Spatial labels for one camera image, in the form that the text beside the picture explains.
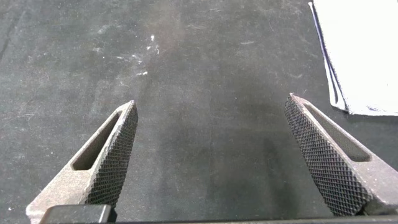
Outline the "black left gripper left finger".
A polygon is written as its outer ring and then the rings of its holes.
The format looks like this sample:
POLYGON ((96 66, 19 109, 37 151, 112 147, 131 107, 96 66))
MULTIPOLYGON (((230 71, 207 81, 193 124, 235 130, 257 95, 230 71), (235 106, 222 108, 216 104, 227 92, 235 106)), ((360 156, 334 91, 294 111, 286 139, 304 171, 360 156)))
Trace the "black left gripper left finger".
POLYGON ((116 108, 28 204, 25 214, 30 222, 39 223, 47 209, 56 205, 115 207, 126 179, 137 123, 133 100, 116 108))

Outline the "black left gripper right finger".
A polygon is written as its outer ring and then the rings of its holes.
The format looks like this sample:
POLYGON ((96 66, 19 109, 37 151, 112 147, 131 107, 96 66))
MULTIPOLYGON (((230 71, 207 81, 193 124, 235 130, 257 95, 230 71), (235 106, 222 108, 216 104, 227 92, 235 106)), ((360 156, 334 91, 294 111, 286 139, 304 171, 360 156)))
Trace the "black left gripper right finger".
POLYGON ((310 175, 336 216, 397 214, 397 171, 309 101, 290 94, 285 116, 310 175))

